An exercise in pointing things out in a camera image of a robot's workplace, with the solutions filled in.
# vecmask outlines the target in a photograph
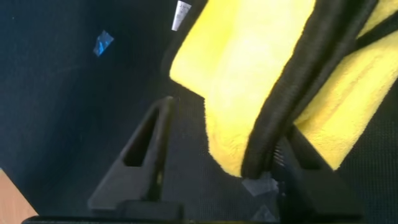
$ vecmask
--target yellow microfiber cloth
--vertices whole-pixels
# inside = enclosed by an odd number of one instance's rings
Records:
[[[294,53],[315,0],[210,0],[170,69],[205,98],[209,152],[240,176],[261,106]],[[381,1],[360,35],[398,8]],[[345,57],[295,121],[337,169],[397,78],[398,32]]]

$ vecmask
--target black plastic bracket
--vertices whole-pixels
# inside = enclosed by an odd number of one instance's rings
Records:
[[[354,193],[297,128],[278,142],[272,177],[279,184],[281,223],[363,220]]]
[[[90,197],[88,207],[95,215],[163,220],[180,218],[180,205],[158,202],[172,105],[172,97],[166,97],[151,106]]]

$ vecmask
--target white label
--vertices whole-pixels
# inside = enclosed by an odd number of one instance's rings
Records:
[[[177,8],[175,9],[172,30],[174,30],[174,31],[178,30],[181,22],[184,20],[184,18],[187,15],[190,8],[191,8],[190,4],[187,4],[182,1],[178,1]]]

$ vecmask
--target black mesh surface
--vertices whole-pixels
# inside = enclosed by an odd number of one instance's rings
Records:
[[[149,105],[177,99],[163,199],[187,218],[249,220],[252,197],[207,153],[203,98],[162,77],[177,0],[0,1],[0,167],[41,215],[90,215],[86,201]],[[114,42],[97,58],[106,30]],[[397,218],[398,86],[340,174],[375,223]]]

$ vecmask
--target blue sticker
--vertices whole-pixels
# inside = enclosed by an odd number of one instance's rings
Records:
[[[102,31],[101,35],[97,37],[97,43],[95,44],[94,54],[99,57],[105,49],[112,43],[113,37],[110,36],[105,30]]]

